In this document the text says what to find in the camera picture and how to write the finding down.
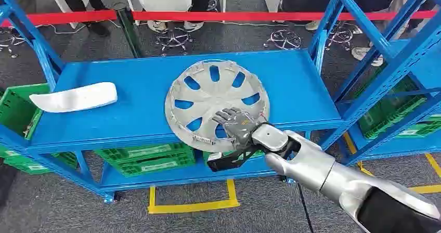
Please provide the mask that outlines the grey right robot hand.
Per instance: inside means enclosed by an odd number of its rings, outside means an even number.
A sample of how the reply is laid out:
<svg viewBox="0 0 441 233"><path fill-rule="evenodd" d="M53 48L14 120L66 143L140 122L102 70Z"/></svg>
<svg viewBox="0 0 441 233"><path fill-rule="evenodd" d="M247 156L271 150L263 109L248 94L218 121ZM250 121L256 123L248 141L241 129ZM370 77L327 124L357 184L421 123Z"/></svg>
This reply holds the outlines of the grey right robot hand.
<svg viewBox="0 0 441 233"><path fill-rule="evenodd" d="M220 124L229 138L235 150L241 150L252 145L251 135L267 121L261 117L253 117L250 113L239 108L225 108L217 111L212 120Z"/></svg>

